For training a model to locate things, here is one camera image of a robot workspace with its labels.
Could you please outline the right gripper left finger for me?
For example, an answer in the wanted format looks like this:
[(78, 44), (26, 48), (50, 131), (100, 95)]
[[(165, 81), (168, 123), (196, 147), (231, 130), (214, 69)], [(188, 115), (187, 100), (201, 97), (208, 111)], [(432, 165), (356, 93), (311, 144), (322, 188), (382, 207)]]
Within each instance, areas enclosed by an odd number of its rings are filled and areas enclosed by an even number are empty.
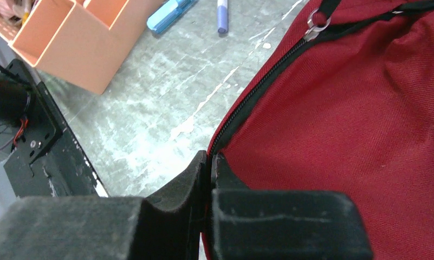
[(26, 197), (0, 219), (0, 259), (198, 259), (207, 154), (148, 197)]

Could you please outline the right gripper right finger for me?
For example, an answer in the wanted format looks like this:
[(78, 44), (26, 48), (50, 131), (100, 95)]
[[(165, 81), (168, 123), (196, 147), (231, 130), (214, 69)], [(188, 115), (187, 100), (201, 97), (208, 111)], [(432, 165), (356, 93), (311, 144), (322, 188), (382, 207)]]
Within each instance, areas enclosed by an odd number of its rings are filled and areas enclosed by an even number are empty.
[(372, 259), (352, 200), (335, 191), (252, 190), (221, 153), (211, 161), (210, 259)]

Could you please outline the red student backpack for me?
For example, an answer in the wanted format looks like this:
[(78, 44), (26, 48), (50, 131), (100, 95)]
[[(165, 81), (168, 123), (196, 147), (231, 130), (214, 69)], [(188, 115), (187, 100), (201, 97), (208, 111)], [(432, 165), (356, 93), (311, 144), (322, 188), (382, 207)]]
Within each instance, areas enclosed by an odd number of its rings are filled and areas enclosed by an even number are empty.
[(332, 190), (376, 259), (434, 259), (434, 1), (308, 1), (208, 156), (253, 190)]

